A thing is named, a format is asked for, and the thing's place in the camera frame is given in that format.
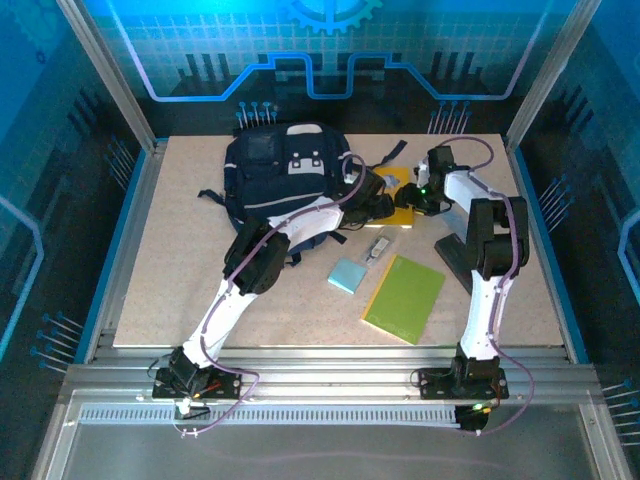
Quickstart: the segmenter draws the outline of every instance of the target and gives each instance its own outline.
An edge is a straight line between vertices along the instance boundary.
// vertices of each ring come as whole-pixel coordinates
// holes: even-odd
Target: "ventilation grille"
[[[220,418],[229,406],[213,406],[212,412],[181,424],[200,424]],[[173,404],[84,404],[80,422],[88,424],[170,424]],[[322,406],[243,405],[225,421],[229,425],[415,425],[458,427],[455,407],[442,406]]]

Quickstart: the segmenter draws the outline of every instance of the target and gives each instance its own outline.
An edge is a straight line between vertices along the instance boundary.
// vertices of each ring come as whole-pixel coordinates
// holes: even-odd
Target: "blue sticky note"
[[[329,275],[329,283],[353,294],[366,273],[367,269],[362,265],[341,258]]]

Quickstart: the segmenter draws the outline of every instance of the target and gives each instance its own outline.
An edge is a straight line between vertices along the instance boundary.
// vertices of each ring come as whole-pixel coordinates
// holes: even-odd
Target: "beige work surface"
[[[444,135],[348,135],[351,150],[374,164],[398,140],[408,145],[394,166],[414,167]],[[482,135],[496,151],[479,176],[493,188],[516,194],[498,135]],[[218,290],[223,257],[235,237],[225,209],[202,198],[205,188],[222,191],[222,165],[231,137],[171,137],[118,324],[118,346],[178,345],[195,329]],[[476,165],[487,149],[475,142],[452,143],[456,163]],[[446,281],[420,339],[421,345],[453,345],[461,337],[470,296],[433,248],[451,233],[464,238],[466,215],[458,207],[438,217],[416,216],[412,229],[398,232],[393,251],[372,267],[355,295],[330,285],[338,259],[357,260],[378,234],[365,228],[345,232],[340,245],[327,239],[303,252],[302,263],[287,267],[276,285],[245,311],[226,346],[398,345],[401,340],[360,317],[392,253],[443,272]],[[557,317],[535,248],[508,299],[500,341],[505,345],[560,345]]]

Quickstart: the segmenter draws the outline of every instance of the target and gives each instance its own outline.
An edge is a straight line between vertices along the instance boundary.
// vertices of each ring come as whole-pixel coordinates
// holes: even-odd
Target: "dark blue backpack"
[[[224,205],[236,231],[247,217],[266,220],[330,197],[343,182],[342,165],[351,171],[349,144],[344,135],[320,123],[263,125],[243,130],[227,147],[224,164],[225,195],[203,190]],[[291,265],[300,252],[320,245],[327,236],[340,243],[336,232],[316,235],[289,251]]]

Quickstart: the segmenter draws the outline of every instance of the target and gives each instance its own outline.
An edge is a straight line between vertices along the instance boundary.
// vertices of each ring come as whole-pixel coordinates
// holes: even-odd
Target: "green notebook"
[[[362,319],[416,345],[443,284],[442,273],[396,255]]]

